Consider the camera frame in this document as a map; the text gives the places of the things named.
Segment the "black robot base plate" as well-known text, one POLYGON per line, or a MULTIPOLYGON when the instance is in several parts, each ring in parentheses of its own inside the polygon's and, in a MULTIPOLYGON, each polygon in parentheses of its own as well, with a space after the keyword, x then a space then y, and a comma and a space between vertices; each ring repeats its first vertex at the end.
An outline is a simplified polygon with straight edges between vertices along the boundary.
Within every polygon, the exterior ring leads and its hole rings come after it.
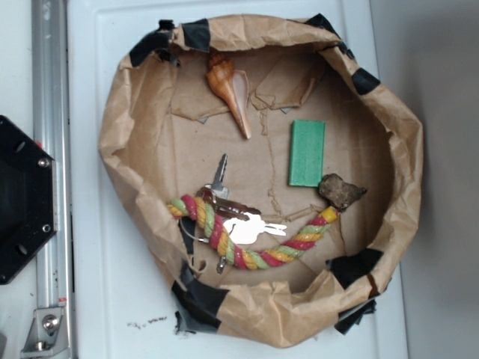
POLYGON ((56 233, 55 160, 1 116, 1 284, 9 284, 56 233))

